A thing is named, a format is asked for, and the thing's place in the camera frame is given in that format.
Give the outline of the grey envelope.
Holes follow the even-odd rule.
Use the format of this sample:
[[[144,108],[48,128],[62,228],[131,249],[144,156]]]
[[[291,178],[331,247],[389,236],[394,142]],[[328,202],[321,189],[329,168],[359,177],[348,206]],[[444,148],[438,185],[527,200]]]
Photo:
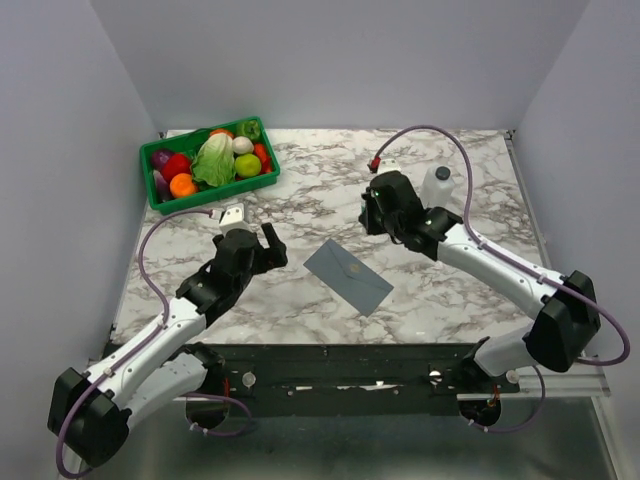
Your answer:
[[[334,240],[327,240],[304,266],[361,315],[370,316],[393,286]]]

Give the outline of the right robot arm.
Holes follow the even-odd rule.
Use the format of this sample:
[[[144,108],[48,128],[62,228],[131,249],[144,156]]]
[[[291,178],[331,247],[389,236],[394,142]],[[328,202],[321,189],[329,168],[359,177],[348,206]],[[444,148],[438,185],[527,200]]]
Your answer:
[[[409,179],[399,171],[376,176],[362,195],[360,223],[370,235],[462,270],[489,286],[532,321],[528,327],[480,340],[465,357],[460,379],[480,392],[509,370],[543,366],[566,372],[600,328],[591,279],[527,266],[518,256],[484,239],[474,240],[462,218],[437,206],[422,206]]]

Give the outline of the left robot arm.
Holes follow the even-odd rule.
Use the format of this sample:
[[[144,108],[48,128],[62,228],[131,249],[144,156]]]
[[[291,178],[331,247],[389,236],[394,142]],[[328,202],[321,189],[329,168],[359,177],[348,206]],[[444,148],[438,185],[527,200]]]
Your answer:
[[[96,372],[65,370],[54,383],[48,427],[56,435],[56,466],[64,465],[71,448],[91,467],[108,460],[128,435],[125,407],[150,375],[171,353],[229,311],[252,278],[287,263],[286,246],[273,226],[265,223],[266,240],[235,228],[215,239],[216,254],[182,282],[172,300],[164,301],[160,317],[133,340],[99,364]]]

